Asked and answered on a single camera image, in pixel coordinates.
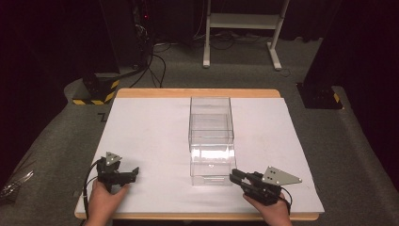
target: person's left hand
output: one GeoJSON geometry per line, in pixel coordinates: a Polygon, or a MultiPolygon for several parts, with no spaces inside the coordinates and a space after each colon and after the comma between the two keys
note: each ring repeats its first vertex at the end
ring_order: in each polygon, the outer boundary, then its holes
{"type": "Polygon", "coordinates": [[[93,181],[86,225],[105,225],[117,210],[128,190],[129,184],[126,184],[117,194],[113,195],[106,190],[103,183],[98,180],[93,181]]]}

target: white metal stand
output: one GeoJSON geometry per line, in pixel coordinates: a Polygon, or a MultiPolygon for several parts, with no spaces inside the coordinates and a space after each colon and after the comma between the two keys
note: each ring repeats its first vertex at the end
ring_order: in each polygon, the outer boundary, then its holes
{"type": "Polygon", "coordinates": [[[258,15],[258,14],[232,14],[232,13],[211,13],[211,0],[208,0],[205,46],[203,52],[203,67],[211,66],[210,32],[211,27],[225,28],[247,28],[247,29],[274,29],[271,42],[267,43],[267,50],[273,61],[274,68],[281,70],[279,57],[276,53],[276,44],[279,39],[282,23],[284,22],[285,12],[287,11],[290,0],[284,0],[280,14],[278,15],[258,15]]]}

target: human hand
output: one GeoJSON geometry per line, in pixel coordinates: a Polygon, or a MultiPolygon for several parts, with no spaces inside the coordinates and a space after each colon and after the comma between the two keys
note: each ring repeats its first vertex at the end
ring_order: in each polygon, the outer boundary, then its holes
{"type": "Polygon", "coordinates": [[[262,215],[262,218],[269,226],[292,226],[290,216],[288,214],[288,208],[284,201],[278,200],[276,204],[263,205],[260,202],[250,198],[249,196],[243,195],[244,199],[253,205],[262,215]]]}
{"type": "Polygon", "coordinates": [[[93,188],[88,202],[89,218],[85,225],[105,225],[117,210],[128,190],[129,184],[126,184],[117,194],[113,195],[106,190],[103,183],[98,180],[93,181],[93,188]]]}

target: triangular metal plate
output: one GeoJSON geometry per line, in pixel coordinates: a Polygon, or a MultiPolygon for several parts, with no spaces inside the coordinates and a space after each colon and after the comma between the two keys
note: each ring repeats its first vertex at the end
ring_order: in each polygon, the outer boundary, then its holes
{"type": "Polygon", "coordinates": [[[302,179],[274,167],[267,168],[262,181],[274,186],[302,183],[302,179]]]}
{"type": "Polygon", "coordinates": [[[122,158],[117,154],[109,153],[109,152],[106,153],[106,165],[107,166],[110,166],[110,165],[120,161],[121,159],[122,158]]]}

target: transparent container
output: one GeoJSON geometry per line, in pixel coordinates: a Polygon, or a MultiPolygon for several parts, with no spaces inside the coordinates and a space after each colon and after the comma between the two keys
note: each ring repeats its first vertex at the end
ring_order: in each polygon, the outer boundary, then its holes
{"type": "Polygon", "coordinates": [[[193,186],[229,186],[236,168],[228,97],[192,97],[188,132],[193,186]]]}

